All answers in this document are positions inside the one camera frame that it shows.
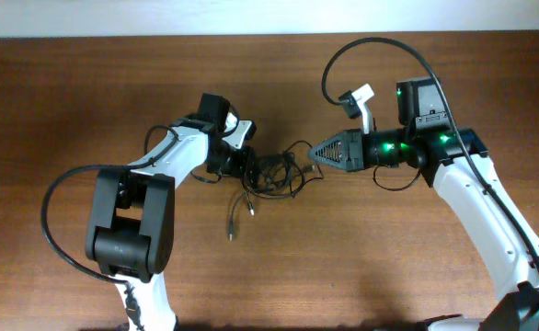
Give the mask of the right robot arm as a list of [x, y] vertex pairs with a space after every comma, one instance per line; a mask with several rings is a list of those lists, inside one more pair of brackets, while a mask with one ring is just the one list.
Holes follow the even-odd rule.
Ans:
[[433, 317], [417, 330], [536, 330], [539, 328], [539, 237], [501, 184], [486, 146], [471, 129], [452, 131], [433, 79], [396, 85], [400, 128], [378, 131], [366, 103], [369, 85], [340, 102], [359, 129], [346, 130], [313, 147], [318, 163], [346, 172], [403, 163], [451, 207], [492, 279], [498, 305], [484, 318]]

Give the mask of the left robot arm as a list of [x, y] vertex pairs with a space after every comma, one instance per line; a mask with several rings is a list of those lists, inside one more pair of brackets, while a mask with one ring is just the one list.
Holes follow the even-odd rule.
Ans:
[[166, 135], [122, 170], [97, 174], [86, 256], [114, 279], [131, 330], [175, 330], [164, 270], [174, 242], [175, 193], [195, 168], [243, 177], [256, 132], [224, 97], [205, 94], [198, 110], [165, 127]]

